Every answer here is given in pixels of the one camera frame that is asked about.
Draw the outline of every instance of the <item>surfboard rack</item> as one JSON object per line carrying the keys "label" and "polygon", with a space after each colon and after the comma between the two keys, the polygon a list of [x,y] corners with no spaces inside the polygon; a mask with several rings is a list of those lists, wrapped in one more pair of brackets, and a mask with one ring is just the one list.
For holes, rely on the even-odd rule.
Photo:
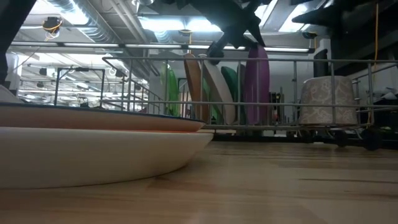
{"label": "surfboard rack", "polygon": [[[104,58],[103,60],[110,64],[112,67],[116,68],[110,60],[119,60],[120,58],[117,57],[107,57]],[[155,61],[184,61],[184,60],[197,60],[199,64],[202,64],[203,66],[203,61],[206,59],[203,58],[181,58],[181,57],[175,57],[175,58],[152,58],[152,57],[131,57],[128,58],[129,60],[155,60]],[[234,102],[223,102],[217,99],[212,99],[211,94],[210,94],[210,99],[211,100],[200,100],[200,101],[190,101],[188,98],[190,92],[188,85],[186,85],[184,82],[179,82],[178,87],[180,89],[180,94],[182,97],[180,98],[181,100],[179,101],[170,101],[169,99],[165,100],[156,100],[152,97],[149,97],[149,99],[145,100],[130,100],[130,99],[121,99],[121,100],[103,100],[103,102],[110,102],[110,103],[145,103],[145,104],[153,104],[153,105],[160,105],[158,108],[159,109],[154,109],[153,106],[149,106],[147,113],[154,113],[154,114],[163,114],[162,108],[163,106],[161,105],[172,105],[172,104],[177,104],[180,105],[180,110],[181,110],[181,116],[184,118],[195,118],[197,113],[197,110],[193,110],[193,106],[196,108],[200,105],[204,106],[219,106],[221,105],[222,108],[225,105],[234,105],[236,108],[236,121],[231,123],[231,124],[226,124],[221,116],[221,120],[216,120],[214,119],[209,119],[207,125],[204,127],[205,129],[210,129],[210,130],[235,130],[234,134],[241,136],[247,136],[247,134],[255,134],[256,136],[258,134],[262,135],[266,131],[284,131],[285,136],[288,139],[289,137],[292,139],[295,139],[294,141],[298,141],[298,139],[303,139],[303,141],[308,141],[309,139],[313,139],[314,133],[329,133],[327,136],[329,139],[332,139],[334,142],[336,142],[337,145],[342,146],[345,144],[345,139],[346,139],[346,134],[352,132],[354,133],[359,141],[362,142],[381,142],[380,140],[380,134],[377,128],[374,127],[374,113],[377,111],[398,111],[398,105],[374,105],[373,99],[370,98],[369,101],[366,101],[366,99],[362,99],[362,104],[361,104],[361,95],[359,92],[359,83],[361,79],[365,79],[365,82],[369,83],[369,91],[368,94],[370,96],[373,96],[373,79],[372,76],[373,74],[380,72],[384,70],[385,68],[380,68],[378,70],[372,71],[372,64],[374,63],[393,63],[392,66],[395,66],[398,64],[398,60],[327,60],[327,59],[291,59],[291,58],[222,58],[222,57],[213,57],[209,60],[214,60],[214,61],[223,61],[223,62],[235,62],[238,69],[237,69],[237,78],[238,78],[238,83],[240,83],[243,79],[245,79],[245,76],[242,75],[242,72],[245,72],[245,70],[240,69],[242,67],[242,64],[245,62],[248,62],[250,60],[253,61],[261,61],[261,60],[268,60],[270,63],[272,62],[279,62],[279,63],[286,63],[286,65],[291,66],[293,69],[290,73],[292,76],[291,79],[291,84],[287,82],[280,82],[280,83],[272,83],[273,78],[271,78],[271,83],[272,86],[274,85],[282,85],[284,86],[283,89],[285,90],[284,93],[282,94],[282,88],[280,89],[280,94],[283,95],[283,98],[274,103],[274,102],[269,102],[269,103],[246,103],[244,100],[240,99],[238,101]],[[337,103],[336,97],[331,99],[330,104],[306,104],[306,103],[301,103],[300,102],[300,89],[299,89],[299,79],[298,79],[298,72],[299,69],[297,68],[297,64],[302,64],[303,62],[307,63],[313,63],[313,62],[323,62],[323,63],[330,63],[331,64],[331,74],[330,78],[333,80],[336,78],[334,74],[334,69],[333,65],[335,63],[341,63],[341,62],[346,62],[348,61],[349,63],[365,63],[368,65],[368,73],[355,77],[351,79],[353,90],[354,90],[354,103],[353,105],[341,105]],[[203,76],[203,72],[199,74],[200,78],[204,81],[206,81],[205,76]],[[330,90],[332,92],[331,95],[334,95],[336,91],[336,85],[334,82],[330,82],[331,87]],[[203,92],[205,92],[204,85],[201,84],[201,87]],[[244,86],[238,85],[238,89],[236,90],[238,96],[241,95],[243,92]],[[261,123],[258,124],[247,124],[244,121],[242,121],[241,117],[241,110],[239,108],[247,108],[248,106],[255,106],[258,108],[261,107],[268,107],[270,110],[271,108],[275,111],[275,108],[277,108],[279,111],[281,111],[282,116],[280,116],[280,119],[276,121],[272,113],[268,113],[270,116],[267,116],[268,118]],[[333,119],[329,123],[323,123],[319,125],[303,125],[299,123],[299,117],[300,117],[300,112],[302,112],[303,108],[305,107],[323,107],[323,108],[331,108],[333,112]],[[358,119],[357,124],[351,124],[351,125],[345,125],[345,124],[338,124],[336,121],[338,120],[337,118],[337,109],[338,108],[356,108],[356,116]],[[209,113],[210,118],[213,117],[213,112]],[[361,114],[369,114],[369,121],[363,122],[363,119],[361,118]],[[375,150],[377,149],[378,146],[372,146],[372,147],[366,147],[368,150]]]}

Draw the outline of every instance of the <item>ceiling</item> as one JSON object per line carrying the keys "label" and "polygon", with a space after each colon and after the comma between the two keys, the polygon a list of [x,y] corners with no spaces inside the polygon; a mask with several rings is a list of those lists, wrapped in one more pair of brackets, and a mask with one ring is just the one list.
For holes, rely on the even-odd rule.
{"label": "ceiling", "polygon": [[[63,24],[60,28],[59,34],[56,38],[49,39],[49,42],[85,42],[90,43],[93,40],[90,35],[87,35],[85,30],[93,27],[93,23],[85,22],[84,17],[80,18],[79,12],[75,14],[66,14],[60,9],[57,9],[49,2],[56,0],[37,0],[36,5],[30,12],[24,25],[16,36],[18,41],[44,41],[49,33],[42,28],[43,21],[48,17],[61,17]],[[95,25],[102,25],[106,30],[106,35],[111,36],[111,40],[115,43],[124,44],[138,44],[138,43],[189,43],[192,44],[206,44],[210,45],[213,41],[218,40],[222,32],[215,26],[212,26],[200,13],[187,6],[182,10],[178,10],[174,4],[162,4],[160,1],[155,1],[151,6],[141,6],[136,0],[70,0],[76,2],[77,6],[88,8],[91,12],[92,21]],[[298,6],[290,6],[289,1],[273,0],[269,6],[261,6],[256,11],[256,15],[262,19],[261,32],[266,45],[281,46],[281,47],[308,47],[309,41],[304,39],[300,31],[311,30],[321,32],[322,28],[305,26],[305,24],[294,24],[291,18],[310,11],[322,4],[326,0],[314,0]],[[180,29],[191,29],[194,31],[191,38],[183,36],[178,31]],[[160,39],[160,35],[166,35],[166,41]],[[56,77],[56,68],[75,68],[75,67],[90,67],[103,68],[106,71],[106,95],[113,98],[121,98],[122,81],[121,78],[115,76],[115,70],[109,67],[102,58],[103,57],[117,57],[117,56],[138,56],[149,54],[158,55],[164,54],[162,50],[105,50],[105,49],[90,49],[90,48],[67,48],[67,47],[16,47],[12,46],[10,52],[18,54],[19,62],[24,62],[22,66],[22,80],[25,80],[21,85],[20,95],[25,96],[29,94],[40,95],[40,100],[44,103],[50,103],[49,99],[53,96],[55,89],[54,82],[51,82]],[[172,55],[181,56],[182,50],[172,51]],[[226,57],[236,56],[236,53],[227,53]],[[112,60],[113,65],[120,69],[120,71],[128,74],[130,66],[129,62],[125,60]],[[132,68],[132,79],[138,83],[148,87],[146,80],[149,80],[151,75],[156,74],[160,63],[151,65],[147,62],[137,62]],[[40,75],[41,68],[47,69],[47,75]],[[101,88],[100,83],[95,83],[100,80],[98,72],[73,72],[68,74],[69,79],[64,79],[60,84],[60,91],[62,96],[65,96],[65,104],[76,105],[81,103],[80,96],[89,96],[89,101],[92,104],[98,104],[98,93],[82,92],[81,86],[89,85],[90,91],[96,92],[96,89]],[[44,87],[38,87],[36,80],[42,80]]]}

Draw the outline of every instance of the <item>ceiling pipe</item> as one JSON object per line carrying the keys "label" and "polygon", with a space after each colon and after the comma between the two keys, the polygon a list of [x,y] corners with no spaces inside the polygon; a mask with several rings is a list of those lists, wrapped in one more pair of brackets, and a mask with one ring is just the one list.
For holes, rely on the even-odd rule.
{"label": "ceiling pipe", "polygon": [[[113,9],[116,11],[116,13],[119,15],[119,17],[121,18],[121,20],[124,22],[124,24],[127,26],[127,28],[130,30],[130,32],[132,33],[132,35],[140,42],[143,43],[148,43],[147,37],[146,35],[143,33],[141,26],[138,24],[136,17],[134,17],[129,8],[126,6],[126,4],[124,3],[124,1],[122,0],[110,0],[109,1],[113,7]],[[128,19],[126,18],[126,16],[124,16],[123,12],[120,10],[119,6],[121,7],[121,9],[126,13],[126,16],[128,17]],[[144,50],[144,55],[148,55],[148,51]],[[156,75],[156,76],[160,76],[159,71],[153,66],[152,63],[149,63],[148,61],[145,61],[145,64],[149,67],[149,69]]]}
{"label": "ceiling pipe", "polygon": [[131,11],[129,10],[129,8],[127,7],[126,3],[124,3],[123,0],[116,0],[116,1],[119,3],[119,5],[123,9],[123,11],[126,13],[127,17],[129,18],[129,20],[132,23],[132,25],[134,26],[134,28],[138,31],[138,34],[140,35],[141,39],[145,43],[148,43],[148,39],[147,39],[145,33],[141,29],[141,25],[138,21],[138,18],[131,14]]}
{"label": "ceiling pipe", "polygon": [[[89,1],[84,0],[47,0],[47,2],[54,7],[56,7],[61,14],[75,14],[80,13],[88,18],[88,23],[85,24],[90,26],[91,28],[81,28],[80,32],[85,34],[88,38],[90,38],[95,43],[117,43],[121,42],[121,39],[117,36],[117,34],[110,28],[110,26],[105,22],[105,20],[100,16],[98,11],[91,5]],[[125,50],[127,55],[131,55],[130,52]],[[124,63],[127,68],[130,67],[130,61],[125,60]],[[144,66],[142,62],[138,62],[137,69],[135,66],[131,66],[134,69],[135,75],[138,77],[144,78],[146,74],[149,73],[149,70]]]}

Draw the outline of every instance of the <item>plate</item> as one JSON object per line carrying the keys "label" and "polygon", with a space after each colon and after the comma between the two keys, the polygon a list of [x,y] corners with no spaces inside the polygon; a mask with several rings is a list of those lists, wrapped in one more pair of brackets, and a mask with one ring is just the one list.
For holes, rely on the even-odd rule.
{"label": "plate", "polygon": [[[206,55],[200,54],[199,57],[207,58]],[[216,102],[233,103],[231,92],[229,92],[228,85],[216,65],[212,65],[209,60],[203,62],[206,82],[209,84],[211,97]],[[232,124],[235,120],[235,106],[234,105],[217,105],[218,110],[223,114],[226,124]]]}
{"label": "plate", "polygon": [[0,188],[153,177],[183,167],[212,138],[208,133],[0,128]]}
{"label": "plate", "polygon": [[0,127],[195,132],[204,125],[202,121],[155,114],[0,103]]}

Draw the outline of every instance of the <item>light fixture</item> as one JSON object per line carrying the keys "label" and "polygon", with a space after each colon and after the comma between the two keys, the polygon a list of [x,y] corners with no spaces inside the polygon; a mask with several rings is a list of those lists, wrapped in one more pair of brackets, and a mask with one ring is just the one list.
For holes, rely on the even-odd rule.
{"label": "light fixture", "polygon": [[188,23],[187,29],[194,32],[221,32],[218,26],[211,24],[211,22],[205,18],[192,19]]}
{"label": "light fixture", "polygon": [[331,6],[333,3],[335,2],[335,0],[329,0],[328,2],[326,2],[326,4],[323,6],[324,8]]}
{"label": "light fixture", "polygon": [[279,32],[296,32],[300,30],[304,26],[304,24],[292,22],[292,19],[296,16],[306,13],[307,10],[308,8],[303,4],[299,4],[298,6],[296,6],[292,13],[290,13],[290,15],[287,17],[282,27],[279,29]]}
{"label": "light fixture", "polygon": [[30,94],[26,94],[25,97],[28,99],[32,99],[32,100],[36,99],[36,96],[30,95]]}
{"label": "light fixture", "polygon": [[142,49],[181,49],[178,44],[126,44],[127,48]]}
{"label": "light fixture", "polygon": [[[19,90],[21,93],[50,93],[54,94],[55,90]],[[98,91],[58,91],[58,94],[81,94],[81,95],[91,95],[91,96],[101,96],[101,92]],[[115,96],[114,92],[103,92],[104,96]],[[142,96],[142,93],[136,93],[136,96]]]}
{"label": "light fixture", "polygon": [[185,28],[180,19],[149,19],[146,17],[138,17],[143,29],[154,32],[162,32],[167,30],[182,30]]}
{"label": "light fixture", "polygon": [[77,86],[80,86],[80,87],[82,87],[82,88],[86,88],[86,89],[88,89],[88,85],[87,84],[85,84],[85,83],[76,83],[76,85]]}
{"label": "light fixture", "polygon": [[264,24],[267,22],[269,16],[271,15],[272,11],[275,8],[276,3],[278,2],[278,0],[272,0],[268,6],[259,6],[256,10],[256,16],[258,18],[261,19],[260,22],[260,27],[263,27]]}
{"label": "light fixture", "polygon": [[311,24],[305,24],[300,30],[305,31],[310,27]]}
{"label": "light fixture", "polygon": [[29,41],[13,41],[11,42],[13,46],[26,46],[31,47],[34,45],[35,47],[56,47],[57,43],[54,42],[29,42]]}
{"label": "light fixture", "polygon": [[[36,43],[41,42],[32,42],[32,46],[37,46]],[[97,44],[90,44],[92,47],[96,47]],[[206,50],[209,45],[190,45],[190,44],[126,44],[121,45],[118,48],[120,49],[191,49],[191,50]],[[245,50],[244,47],[239,47],[235,49],[233,46],[226,46],[224,50]],[[292,52],[292,53],[308,53],[310,49],[308,48],[291,48],[291,47],[266,47],[267,51],[270,52]],[[112,60],[113,57],[110,55],[106,55],[103,57],[106,60]]]}
{"label": "light fixture", "polygon": [[118,44],[97,44],[97,43],[64,43],[66,47],[105,47],[105,48],[118,48]]}

